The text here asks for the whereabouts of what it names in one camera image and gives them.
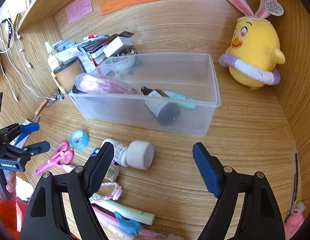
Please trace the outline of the person's left hand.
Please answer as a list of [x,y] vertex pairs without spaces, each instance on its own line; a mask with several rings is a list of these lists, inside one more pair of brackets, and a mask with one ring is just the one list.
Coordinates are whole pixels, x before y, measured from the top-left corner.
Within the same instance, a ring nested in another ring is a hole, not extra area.
[[16,173],[9,171],[6,175],[7,185],[6,189],[8,192],[12,193],[16,190]]

